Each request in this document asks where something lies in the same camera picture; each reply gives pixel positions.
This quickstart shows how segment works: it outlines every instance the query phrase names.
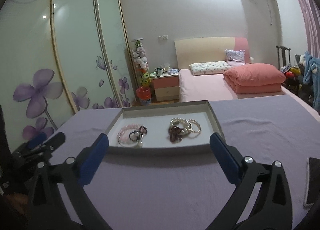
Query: sliding closet door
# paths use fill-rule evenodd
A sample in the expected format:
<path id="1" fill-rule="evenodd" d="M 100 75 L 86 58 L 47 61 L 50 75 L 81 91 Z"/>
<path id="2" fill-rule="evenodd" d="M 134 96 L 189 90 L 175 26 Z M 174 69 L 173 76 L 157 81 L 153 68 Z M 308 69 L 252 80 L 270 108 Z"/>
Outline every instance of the sliding closet door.
<path id="1" fill-rule="evenodd" d="M 98 0 L 99 16 L 107 58 L 116 90 L 123 107 L 135 99 L 133 80 L 129 75 L 130 57 L 124 36 L 118 0 Z"/>
<path id="2" fill-rule="evenodd" d="M 52 48 L 50 0 L 6 0 L 0 10 L 0 105 L 11 151 L 51 136 L 73 111 Z"/>
<path id="3" fill-rule="evenodd" d="M 93 0 L 54 0 L 54 26 L 65 81 L 76 107 L 117 107 L 101 51 Z"/>

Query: nightstand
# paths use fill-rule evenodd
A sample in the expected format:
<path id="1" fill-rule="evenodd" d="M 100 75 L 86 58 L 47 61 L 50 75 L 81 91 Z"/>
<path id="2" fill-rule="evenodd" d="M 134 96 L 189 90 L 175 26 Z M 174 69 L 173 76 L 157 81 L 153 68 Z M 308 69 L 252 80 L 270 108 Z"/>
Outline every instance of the nightstand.
<path id="1" fill-rule="evenodd" d="M 157 101 L 179 99 L 179 73 L 163 74 L 152 79 Z"/>

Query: tray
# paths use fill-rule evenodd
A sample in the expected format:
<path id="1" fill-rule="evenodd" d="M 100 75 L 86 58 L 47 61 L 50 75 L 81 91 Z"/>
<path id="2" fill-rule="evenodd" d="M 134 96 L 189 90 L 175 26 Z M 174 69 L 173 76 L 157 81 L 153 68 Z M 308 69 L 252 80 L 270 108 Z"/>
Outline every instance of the tray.
<path id="1" fill-rule="evenodd" d="M 172 118 L 195 119 L 201 125 L 199 134 L 191 133 L 179 143 L 169 139 L 168 127 Z M 118 132 L 129 124 L 142 124 L 148 128 L 142 148 L 123 147 L 118 143 Z M 210 152 L 209 139 L 214 132 L 223 132 L 208 101 L 172 103 L 148 107 L 123 108 L 105 131 L 109 139 L 109 153 L 176 155 Z"/>

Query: mug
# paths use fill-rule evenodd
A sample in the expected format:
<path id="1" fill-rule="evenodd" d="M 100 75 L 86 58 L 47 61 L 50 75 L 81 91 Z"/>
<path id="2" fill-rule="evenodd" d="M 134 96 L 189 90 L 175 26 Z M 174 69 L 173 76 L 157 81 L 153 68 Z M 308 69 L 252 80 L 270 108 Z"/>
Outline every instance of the mug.
<path id="1" fill-rule="evenodd" d="M 163 68 L 156 68 L 157 76 L 163 75 Z"/>

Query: pink folded quilt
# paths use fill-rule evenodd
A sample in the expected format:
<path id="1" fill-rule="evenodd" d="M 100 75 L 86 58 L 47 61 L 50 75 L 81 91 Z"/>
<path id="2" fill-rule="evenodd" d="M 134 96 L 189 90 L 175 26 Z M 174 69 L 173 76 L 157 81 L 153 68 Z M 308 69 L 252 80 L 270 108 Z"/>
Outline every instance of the pink folded quilt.
<path id="1" fill-rule="evenodd" d="M 269 84 L 262 86 L 246 87 L 234 83 L 229 79 L 228 76 L 225 76 L 224 79 L 236 94 L 274 93 L 281 91 L 281 84 Z"/>
<path id="2" fill-rule="evenodd" d="M 223 75 L 234 84 L 244 87 L 280 85 L 285 81 L 285 75 L 274 66 L 265 63 L 254 63 L 234 67 L 227 70 Z"/>

